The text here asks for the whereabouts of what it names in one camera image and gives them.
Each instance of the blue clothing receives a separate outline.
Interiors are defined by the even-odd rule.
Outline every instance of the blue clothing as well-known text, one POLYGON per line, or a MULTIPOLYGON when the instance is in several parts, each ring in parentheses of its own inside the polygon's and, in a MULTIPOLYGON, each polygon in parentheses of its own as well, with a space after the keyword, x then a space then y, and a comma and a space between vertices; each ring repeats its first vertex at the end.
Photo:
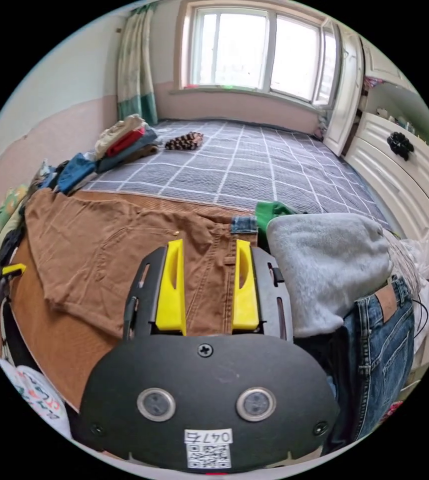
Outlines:
POLYGON ((325 370, 340 407, 323 455, 371 433, 410 374, 414 359, 413 302, 403 278, 393 275, 391 284, 396 312, 387 321, 373 294, 356 301, 343 326, 333 334, 295 339, 325 370))
POLYGON ((98 161, 98 166, 96 172, 102 174, 108 170, 114 169, 121 162, 124 162, 131 154, 134 152, 146 147, 147 145, 153 144, 157 139, 158 134, 149 126, 145 127, 143 136, 135 141, 128 148, 125 148, 123 151, 120 151, 115 156, 104 156, 101 160, 98 161))
POLYGON ((254 215, 234 216, 231 221, 232 234, 255 234, 258 232, 258 221, 254 215))
POLYGON ((61 193, 68 195, 70 191, 96 169, 95 162, 88 160, 82 153, 77 153, 64 167, 57 179, 61 193))
POLYGON ((49 172, 46 174, 46 178, 44 179, 43 183, 39 186, 40 189, 46 189, 49 187, 50 183, 52 180, 56 177, 56 167, 55 166, 49 166, 48 167, 49 172))

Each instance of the pink wall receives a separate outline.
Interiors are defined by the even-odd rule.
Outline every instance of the pink wall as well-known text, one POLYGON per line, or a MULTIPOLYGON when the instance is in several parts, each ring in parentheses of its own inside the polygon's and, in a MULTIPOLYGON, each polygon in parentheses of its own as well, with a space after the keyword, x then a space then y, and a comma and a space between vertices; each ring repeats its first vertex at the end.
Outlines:
POLYGON ((220 117, 276 125, 312 134, 318 127, 318 114, 277 98, 254 96, 248 93, 190 91, 170 93, 173 82, 154 86, 156 108, 160 119, 190 120, 220 117))
MULTIPOLYGON (((170 94, 173 83, 155 85, 159 118, 220 117, 277 125, 313 133, 318 115, 284 101, 233 92, 170 94)), ((29 183, 44 158, 58 165, 95 146, 99 134, 117 121, 116 96, 79 103, 45 118, 0 156, 0 205, 11 187, 29 183)))
POLYGON ((42 120, 0 156, 0 205, 9 188, 31 181, 43 159, 58 165, 93 149, 100 133, 116 121, 115 95, 73 105, 42 120))

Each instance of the qr code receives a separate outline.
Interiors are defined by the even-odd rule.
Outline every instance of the qr code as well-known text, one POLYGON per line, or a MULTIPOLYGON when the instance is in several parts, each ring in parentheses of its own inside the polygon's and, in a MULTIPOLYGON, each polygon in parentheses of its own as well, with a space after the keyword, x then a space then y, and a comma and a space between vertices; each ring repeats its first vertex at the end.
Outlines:
POLYGON ((230 469, 230 445, 186 445, 188 468, 190 469, 230 469))

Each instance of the red clothing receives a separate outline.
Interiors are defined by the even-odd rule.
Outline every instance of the red clothing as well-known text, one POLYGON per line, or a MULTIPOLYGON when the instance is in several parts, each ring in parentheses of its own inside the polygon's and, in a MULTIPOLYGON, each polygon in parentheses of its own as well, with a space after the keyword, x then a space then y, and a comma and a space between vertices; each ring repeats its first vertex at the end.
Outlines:
POLYGON ((122 152, 124 149, 127 149, 135 142, 137 142, 145 134, 145 127, 138 128, 138 130, 131 130, 125 136, 122 136, 116 143, 111 145, 107 152, 106 156, 114 157, 122 152))

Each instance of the leather label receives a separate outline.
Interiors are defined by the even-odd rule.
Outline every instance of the leather label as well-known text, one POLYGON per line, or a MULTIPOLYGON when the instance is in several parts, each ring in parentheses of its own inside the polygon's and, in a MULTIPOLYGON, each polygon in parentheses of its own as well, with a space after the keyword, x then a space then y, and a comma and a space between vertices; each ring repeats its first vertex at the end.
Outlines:
POLYGON ((381 305, 381 311, 383 312, 383 323, 385 324, 396 312, 396 295, 393 285, 390 283, 376 293, 376 298, 381 305))

